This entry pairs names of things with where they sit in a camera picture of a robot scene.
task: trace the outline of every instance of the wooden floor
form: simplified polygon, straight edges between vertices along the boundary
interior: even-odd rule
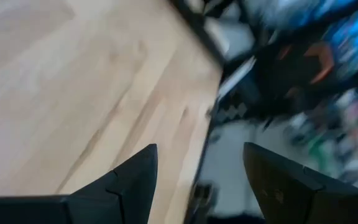
[[[181,223],[220,77],[166,0],[0,0],[0,195],[67,194],[149,143]]]

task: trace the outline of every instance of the white floor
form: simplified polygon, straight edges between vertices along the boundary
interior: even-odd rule
[[[306,155],[286,143],[282,137],[284,126],[274,126],[264,132],[258,128],[254,143],[308,167],[315,167]],[[244,142],[250,141],[254,129],[245,122],[238,122],[225,125],[211,134],[199,181],[213,182],[218,188],[214,215],[229,216],[243,212],[262,215],[242,161]]]

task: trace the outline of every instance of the black plastic part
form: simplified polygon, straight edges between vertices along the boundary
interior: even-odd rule
[[[0,223],[147,223],[157,182],[151,144],[71,195],[0,197]]]
[[[253,143],[244,166],[267,223],[358,223],[358,188]]]

